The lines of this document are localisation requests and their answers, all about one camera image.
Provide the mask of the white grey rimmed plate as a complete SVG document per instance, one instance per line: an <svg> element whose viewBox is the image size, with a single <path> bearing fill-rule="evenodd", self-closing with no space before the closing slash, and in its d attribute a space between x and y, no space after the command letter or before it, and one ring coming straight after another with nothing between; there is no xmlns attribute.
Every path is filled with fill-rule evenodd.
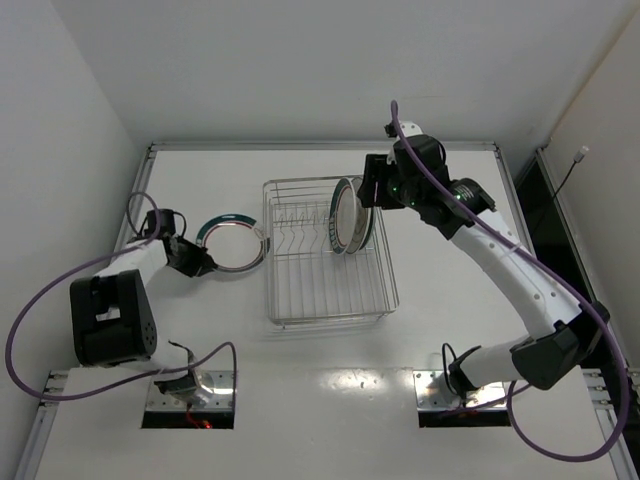
<svg viewBox="0 0 640 480"><path fill-rule="evenodd" d="M355 254L365 248L374 227L374 210L372 208L357 207L356 224L354 233L346 253Z"/></svg>

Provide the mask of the green red rimmed plate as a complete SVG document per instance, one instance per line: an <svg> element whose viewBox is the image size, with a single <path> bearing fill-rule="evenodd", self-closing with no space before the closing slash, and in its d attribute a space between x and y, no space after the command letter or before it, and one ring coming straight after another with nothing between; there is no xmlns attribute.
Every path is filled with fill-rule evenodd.
<svg viewBox="0 0 640 480"><path fill-rule="evenodd" d="M357 196L353 180L343 177L334 188L328 220L329 241L335 254L345 254L349 248L357 216Z"/></svg>
<svg viewBox="0 0 640 480"><path fill-rule="evenodd" d="M262 264L271 247L270 238L254 218L231 213L206 221L195 243L214 262L213 269L225 274L244 274Z"/></svg>

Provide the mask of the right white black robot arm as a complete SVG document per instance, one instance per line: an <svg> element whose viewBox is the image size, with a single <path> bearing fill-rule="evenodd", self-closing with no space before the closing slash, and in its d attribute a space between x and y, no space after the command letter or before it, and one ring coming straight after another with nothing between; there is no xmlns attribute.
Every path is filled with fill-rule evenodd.
<svg viewBox="0 0 640 480"><path fill-rule="evenodd" d="M562 285L524 259L526 249L490 235L513 236L493 198L474 180L453 180L441 143L426 135L396 142L387 155L365 158L357 196L365 207L410 208L421 221L466 253L519 314L527 334L492 347L476 346L447 368L456 396L493 382L525 381L551 389L595 350L601 331L587 308Z"/></svg>

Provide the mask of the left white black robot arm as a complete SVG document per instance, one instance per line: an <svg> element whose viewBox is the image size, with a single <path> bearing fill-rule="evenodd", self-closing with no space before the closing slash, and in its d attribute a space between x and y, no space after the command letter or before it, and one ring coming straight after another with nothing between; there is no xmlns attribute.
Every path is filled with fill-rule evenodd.
<svg viewBox="0 0 640 480"><path fill-rule="evenodd" d="M165 394L187 401L203 389L205 375L195 367L193 352L157 333L146 286L161 270L199 278L218 269L207 249L176 232L172 209L150 210L142 232L92 277L70 286L76 356L83 366L148 370Z"/></svg>

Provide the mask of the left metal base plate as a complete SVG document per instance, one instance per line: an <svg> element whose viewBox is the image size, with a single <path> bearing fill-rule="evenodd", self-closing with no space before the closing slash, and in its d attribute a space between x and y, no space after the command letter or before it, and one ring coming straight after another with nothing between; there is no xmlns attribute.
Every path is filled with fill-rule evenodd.
<svg viewBox="0 0 640 480"><path fill-rule="evenodd" d="M234 411L235 373L197 370L181 378L151 383L146 397L146 411L177 413L190 408L196 413Z"/></svg>

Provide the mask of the metal base plate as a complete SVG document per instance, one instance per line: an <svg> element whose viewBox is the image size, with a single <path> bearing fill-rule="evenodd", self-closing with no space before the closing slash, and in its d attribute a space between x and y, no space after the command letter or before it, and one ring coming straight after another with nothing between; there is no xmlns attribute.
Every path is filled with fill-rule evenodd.
<svg viewBox="0 0 640 480"><path fill-rule="evenodd" d="M441 370L414 370L414 388L419 412L451 410L498 410L506 408L506 390L500 382L491 383L461 399L445 385Z"/></svg>
<svg viewBox="0 0 640 480"><path fill-rule="evenodd" d="M197 370L181 378L151 383L146 397L146 411L177 413L190 408L196 413L234 411L235 373Z"/></svg>

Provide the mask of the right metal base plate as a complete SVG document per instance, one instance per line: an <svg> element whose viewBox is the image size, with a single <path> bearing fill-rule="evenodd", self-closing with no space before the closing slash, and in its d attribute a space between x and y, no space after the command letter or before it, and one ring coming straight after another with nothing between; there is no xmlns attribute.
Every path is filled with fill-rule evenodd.
<svg viewBox="0 0 640 480"><path fill-rule="evenodd" d="M441 370L414 370L414 388L419 412L451 410L498 410L506 408L506 390L500 382L491 383L461 399L445 385Z"/></svg>

